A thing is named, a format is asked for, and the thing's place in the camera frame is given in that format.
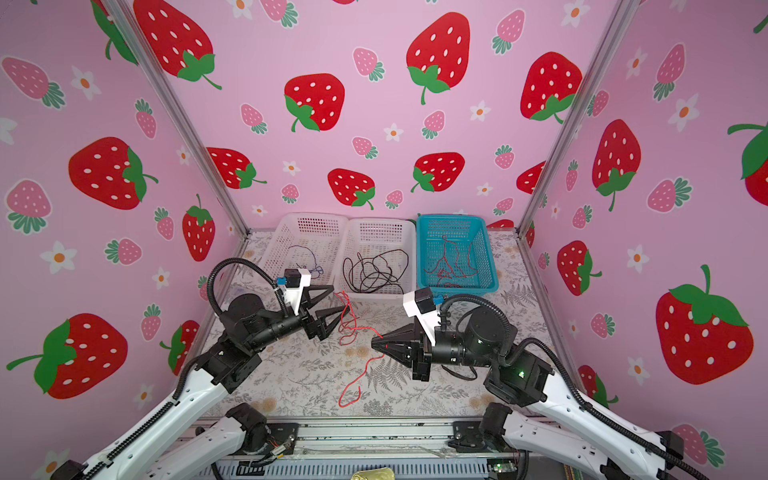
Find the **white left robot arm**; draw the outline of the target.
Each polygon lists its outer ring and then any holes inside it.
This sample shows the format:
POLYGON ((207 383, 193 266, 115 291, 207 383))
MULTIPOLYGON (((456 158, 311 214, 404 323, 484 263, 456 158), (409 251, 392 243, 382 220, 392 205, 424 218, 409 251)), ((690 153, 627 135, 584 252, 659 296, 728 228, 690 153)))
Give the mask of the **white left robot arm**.
POLYGON ((266 418, 249 404, 231 409, 202 435, 173 449, 172 444, 200 416, 235 392, 258 368, 260 354, 271 344, 302 331, 307 338, 327 339, 344 316, 341 306, 318 310, 332 295, 331 284, 316 284, 306 269, 288 269, 273 278, 253 262, 228 258, 208 277, 207 297, 224 331, 208 350, 184 363, 175 389, 125 434, 83 463, 68 460, 55 479, 189 479, 208 464, 239 450, 253 452, 267 444, 266 418), (221 308, 214 286, 231 265, 262 277, 278 308, 267 310, 256 294, 244 294, 221 308))

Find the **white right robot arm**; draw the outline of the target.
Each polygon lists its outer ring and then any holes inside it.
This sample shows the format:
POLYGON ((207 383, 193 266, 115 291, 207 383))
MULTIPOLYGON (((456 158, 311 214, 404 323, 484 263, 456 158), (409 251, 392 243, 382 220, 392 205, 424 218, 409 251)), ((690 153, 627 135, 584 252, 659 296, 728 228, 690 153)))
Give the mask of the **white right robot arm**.
POLYGON ((544 342, 515 339, 517 330, 489 300, 469 294, 442 299, 428 288, 404 295, 412 322, 371 347, 426 382, 435 365, 482 367, 495 396, 480 422, 486 440, 521 454, 538 453, 595 479, 671 479, 703 473, 684 460, 684 441, 654 432, 586 397, 544 342))

